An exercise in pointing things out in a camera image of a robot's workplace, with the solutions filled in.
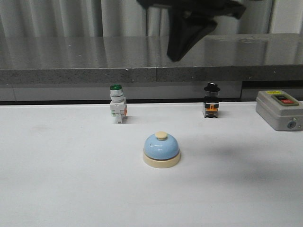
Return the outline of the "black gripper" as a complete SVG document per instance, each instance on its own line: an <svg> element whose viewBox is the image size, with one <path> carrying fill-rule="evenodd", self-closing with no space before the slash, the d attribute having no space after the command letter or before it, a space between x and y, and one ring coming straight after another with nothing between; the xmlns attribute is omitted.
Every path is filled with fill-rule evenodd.
<svg viewBox="0 0 303 227"><path fill-rule="evenodd" d="M169 9L168 57L180 61L203 37L214 31L217 22L201 17L185 18L184 11L207 16L231 16L240 19L246 7L234 0L138 0L144 9Z"/></svg>

